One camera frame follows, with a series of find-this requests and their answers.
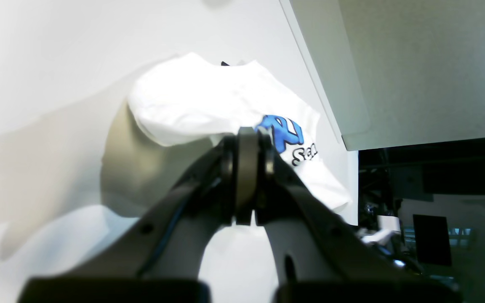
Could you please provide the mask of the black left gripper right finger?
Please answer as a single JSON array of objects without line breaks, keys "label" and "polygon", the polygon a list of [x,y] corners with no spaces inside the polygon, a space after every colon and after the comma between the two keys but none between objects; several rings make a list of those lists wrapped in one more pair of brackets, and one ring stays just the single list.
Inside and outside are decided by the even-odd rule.
[{"label": "black left gripper right finger", "polygon": [[256,223],[267,232],[279,286],[274,303],[460,303],[450,288],[410,274],[362,242],[318,201],[257,131]]}]

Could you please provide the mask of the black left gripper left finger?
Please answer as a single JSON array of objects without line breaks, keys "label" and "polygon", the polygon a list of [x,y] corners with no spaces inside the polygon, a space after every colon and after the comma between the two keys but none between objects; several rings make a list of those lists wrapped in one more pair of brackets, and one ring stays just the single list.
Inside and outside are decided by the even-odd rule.
[{"label": "black left gripper left finger", "polygon": [[20,303],[210,303],[204,251],[234,215],[237,138],[228,135],[112,245],[64,274],[30,279]]}]

